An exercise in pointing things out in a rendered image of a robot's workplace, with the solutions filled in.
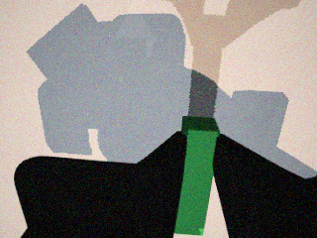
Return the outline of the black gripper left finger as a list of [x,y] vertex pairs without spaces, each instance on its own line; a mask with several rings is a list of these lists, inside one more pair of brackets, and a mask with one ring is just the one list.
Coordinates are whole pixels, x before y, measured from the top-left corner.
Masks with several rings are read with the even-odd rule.
[[173,238],[186,135],[175,132],[136,164],[30,157],[14,184],[27,226],[34,219],[135,230]]

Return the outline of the green rectangular post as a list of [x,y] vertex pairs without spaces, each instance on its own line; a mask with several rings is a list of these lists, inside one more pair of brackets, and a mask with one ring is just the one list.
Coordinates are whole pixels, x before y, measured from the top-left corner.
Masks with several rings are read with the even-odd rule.
[[186,154],[176,234],[203,235],[213,178],[213,155],[220,131],[215,118],[182,116]]

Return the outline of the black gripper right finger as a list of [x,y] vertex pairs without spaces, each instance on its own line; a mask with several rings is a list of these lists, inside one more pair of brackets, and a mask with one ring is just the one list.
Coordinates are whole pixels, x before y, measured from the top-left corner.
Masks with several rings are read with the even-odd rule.
[[223,134],[212,166],[229,238],[317,238],[317,176],[302,178]]

